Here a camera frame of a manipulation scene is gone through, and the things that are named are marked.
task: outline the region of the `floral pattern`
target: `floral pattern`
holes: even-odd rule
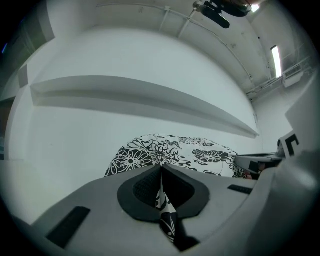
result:
[[[237,153],[206,138],[149,134],[121,147],[105,176],[151,165],[175,165],[196,172],[245,179],[235,165]]]

